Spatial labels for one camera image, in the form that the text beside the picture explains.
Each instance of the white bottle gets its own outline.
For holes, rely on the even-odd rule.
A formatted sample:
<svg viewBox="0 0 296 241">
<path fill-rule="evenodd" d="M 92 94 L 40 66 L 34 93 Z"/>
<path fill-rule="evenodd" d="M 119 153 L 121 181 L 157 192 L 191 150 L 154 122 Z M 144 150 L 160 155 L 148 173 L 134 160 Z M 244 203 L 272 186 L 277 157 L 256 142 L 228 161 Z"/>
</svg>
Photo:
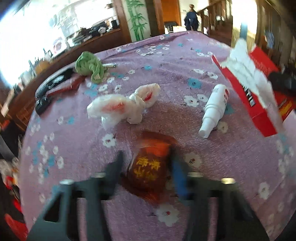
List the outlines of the white bottle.
<svg viewBox="0 0 296 241">
<path fill-rule="evenodd" d="M 219 84 L 213 89 L 213 92 L 205 105 L 205 114 L 202 118 L 202 126 L 198 134 L 203 138 L 208 138 L 211 131 L 217 126 L 218 121 L 223 117 L 229 97 L 228 88 Z"/>
</svg>

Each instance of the person in dark clothing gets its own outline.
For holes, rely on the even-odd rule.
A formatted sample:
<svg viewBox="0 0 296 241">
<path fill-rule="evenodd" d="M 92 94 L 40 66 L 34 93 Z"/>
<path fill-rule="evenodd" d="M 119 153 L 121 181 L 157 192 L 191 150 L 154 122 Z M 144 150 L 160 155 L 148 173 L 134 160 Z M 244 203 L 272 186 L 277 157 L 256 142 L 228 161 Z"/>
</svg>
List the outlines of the person in dark clothing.
<svg viewBox="0 0 296 241">
<path fill-rule="evenodd" d="M 197 12 L 194 10 L 194 5 L 190 4 L 190 11 L 187 13 L 185 21 L 186 30 L 197 31 L 199 23 L 197 20 Z"/>
</svg>

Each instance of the bottle cap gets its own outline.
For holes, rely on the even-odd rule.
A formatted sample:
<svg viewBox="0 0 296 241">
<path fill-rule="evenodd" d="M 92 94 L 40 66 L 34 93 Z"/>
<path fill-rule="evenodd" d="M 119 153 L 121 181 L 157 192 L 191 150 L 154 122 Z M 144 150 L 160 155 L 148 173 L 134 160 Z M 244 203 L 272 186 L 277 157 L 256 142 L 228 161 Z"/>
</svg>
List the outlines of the bottle cap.
<svg viewBox="0 0 296 241">
<path fill-rule="evenodd" d="M 211 131 L 216 127 L 215 122 L 211 118 L 205 118 L 202 122 L 202 126 L 198 132 L 199 136 L 208 138 Z"/>
</svg>

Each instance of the green cloth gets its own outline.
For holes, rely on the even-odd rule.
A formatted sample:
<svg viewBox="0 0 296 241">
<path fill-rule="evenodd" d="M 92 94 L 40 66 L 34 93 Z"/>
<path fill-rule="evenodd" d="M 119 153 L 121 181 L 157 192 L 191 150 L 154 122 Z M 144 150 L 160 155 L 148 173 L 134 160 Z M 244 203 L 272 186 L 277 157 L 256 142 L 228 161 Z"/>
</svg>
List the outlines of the green cloth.
<svg viewBox="0 0 296 241">
<path fill-rule="evenodd" d="M 104 67 L 102 62 L 91 52 L 83 52 L 76 60 L 75 70 L 81 75 L 91 75 L 91 81 L 99 84 L 103 80 Z"/>
</svg>

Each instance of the purple blanket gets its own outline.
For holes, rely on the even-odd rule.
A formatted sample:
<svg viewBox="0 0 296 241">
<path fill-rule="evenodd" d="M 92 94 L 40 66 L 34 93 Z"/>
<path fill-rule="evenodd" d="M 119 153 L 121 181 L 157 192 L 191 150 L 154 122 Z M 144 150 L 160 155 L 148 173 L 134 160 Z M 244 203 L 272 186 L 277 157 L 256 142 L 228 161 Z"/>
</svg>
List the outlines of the purple blanket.
<svg viewBox="0 0 296 241">
<path fill-rule="evenodd" d="M 89 178 L 112 162 L 118 150 L 125 151 L 127 168 L 137 133 L 150 130 L 173 136 L 193 170 L 211 179 L 233 177 L 274 240 L 296 208 L 295 186 L 286 178 L 296 143 L 287 145 L 285 136 L 264 138 L 254 127 L 238 95 L 212 64 L 212 54 L 223 61 L 229 52 L 230 47 L 203 34 L 181 32 L 97 53 L 103 63 L 118 64 L 105 74 L 106 81 L 95 85 L 87 78 L 76 93 L 63 94 L 53 101 L 41 117 L 32 114 L 20 169 L 28 229 L 60 180 Z M 154 106 L 145 110 L 140 124 L 123 121 L 106 131 L 100 119 L 88 119 L 86 107 L 97 96 L 127 96 L 150 83 L 158 83 L 161 92 Z M 229 87 L 229 103 L 216 130 L 202 139 L 197 133 L 203 108 L 218 83 Z M 295 118 L 291 113 L 285 121 L 291 138 L 296 138 Z M 157 208 L 122 187 L 104 203 L 114 240 L 182 240 L 189 209 L 175 197 L 169 175 L 167 178 L 167 202 Z M 83 213 L 80 221 L 84 241 Z"/>
</svg>

